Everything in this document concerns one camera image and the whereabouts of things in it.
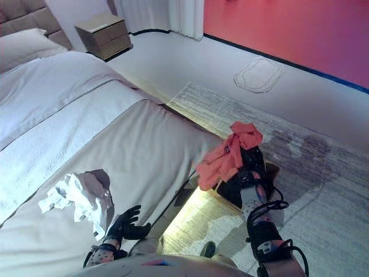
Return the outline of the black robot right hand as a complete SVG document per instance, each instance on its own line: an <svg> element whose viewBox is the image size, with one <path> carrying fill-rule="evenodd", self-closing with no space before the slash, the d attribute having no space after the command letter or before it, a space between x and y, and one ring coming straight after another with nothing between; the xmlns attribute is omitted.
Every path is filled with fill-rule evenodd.
<svg viewBox="0 0 369 277"><path fill-rule="evenodd" d="M258 146L244 149L240 148L243 167L248 170L255 171L259 175L264 175L266 172L265 160L262 151Z"/></svg>

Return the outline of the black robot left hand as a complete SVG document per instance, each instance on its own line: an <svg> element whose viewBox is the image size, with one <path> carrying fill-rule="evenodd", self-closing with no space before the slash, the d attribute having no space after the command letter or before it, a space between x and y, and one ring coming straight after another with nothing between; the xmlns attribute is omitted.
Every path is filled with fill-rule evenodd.
<svg viewBox="0 0 369 277"><path fill-rule="evenodd" d="M104 240L115 239L118 242L126 240L139 240L147 237L152 225L136 226L141 205L136 205L119 215L115 223L109 228Z"/></svg>

